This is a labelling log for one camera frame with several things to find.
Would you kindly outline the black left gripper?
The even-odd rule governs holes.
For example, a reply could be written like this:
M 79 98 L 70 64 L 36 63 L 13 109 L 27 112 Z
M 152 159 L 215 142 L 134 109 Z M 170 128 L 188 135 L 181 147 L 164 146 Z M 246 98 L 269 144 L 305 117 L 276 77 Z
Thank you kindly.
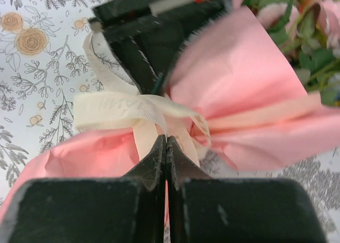
M 163 96 L 170 71 L 191 33 L 180 22 L 202 22 L 224 11 L 230 1 L 111 0 L 92 9 L 95 16 L 89 24 L 93 32 L 113 41 L 109 44 L 112 54 L 140 94 Z

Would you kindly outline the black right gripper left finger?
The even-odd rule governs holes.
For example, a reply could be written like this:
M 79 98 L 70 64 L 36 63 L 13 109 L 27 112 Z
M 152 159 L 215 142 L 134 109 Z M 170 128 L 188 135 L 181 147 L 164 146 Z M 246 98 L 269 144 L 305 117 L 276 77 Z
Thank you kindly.
M 166 137 L 119 178 L 35 179 L 5 213 L 6 242 L 163 242 Z

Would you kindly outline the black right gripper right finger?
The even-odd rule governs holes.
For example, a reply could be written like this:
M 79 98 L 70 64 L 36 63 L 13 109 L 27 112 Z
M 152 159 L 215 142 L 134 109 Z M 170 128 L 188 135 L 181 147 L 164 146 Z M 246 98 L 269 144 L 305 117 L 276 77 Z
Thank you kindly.
M 171 242 L 326 242 L 296 181 L 212 178 L 167 140 Z

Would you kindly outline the cream ribbon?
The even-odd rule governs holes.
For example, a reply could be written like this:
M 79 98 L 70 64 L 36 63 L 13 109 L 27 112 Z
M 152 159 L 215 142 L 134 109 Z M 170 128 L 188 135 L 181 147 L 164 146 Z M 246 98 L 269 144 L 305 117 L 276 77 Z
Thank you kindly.
M 174 136 L 184 154 L 199 164 L 199 158 L 211 146 L 206 120 L 168 96 L 141 95 L 134 85 L 116 76 L 96 57 L 91 44 L 93 37 L 93 32 L 86 36 L 83 48 L 105 90 L 74 97 L 76 128 L 79 131 L 131 128 L 140 160 L 150 152 L 158 135 Z

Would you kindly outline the pink wrapping paper sheet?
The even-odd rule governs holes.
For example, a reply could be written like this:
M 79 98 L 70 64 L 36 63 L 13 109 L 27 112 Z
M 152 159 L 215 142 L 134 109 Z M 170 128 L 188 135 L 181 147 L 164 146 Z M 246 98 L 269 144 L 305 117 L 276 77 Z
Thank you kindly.
M 271 171 L 339 146 L 339 110 L 306 92 L 246 7 L 192 40 L 165 96 L 206 120 L 209 149 L 237 171 Z M 28 180 L 120 177 L 139 161 L 131 128 L 79 131 L 27 163 L 1 215 Z

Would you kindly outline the pink fake rose stem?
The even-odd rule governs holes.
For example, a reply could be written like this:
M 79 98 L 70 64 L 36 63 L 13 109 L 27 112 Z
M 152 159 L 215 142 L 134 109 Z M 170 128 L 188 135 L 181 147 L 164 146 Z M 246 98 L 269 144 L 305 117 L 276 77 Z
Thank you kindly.
M 293 67 L 306 91 L 339 106 L 339 0 L 232 0 L 247 6 Z

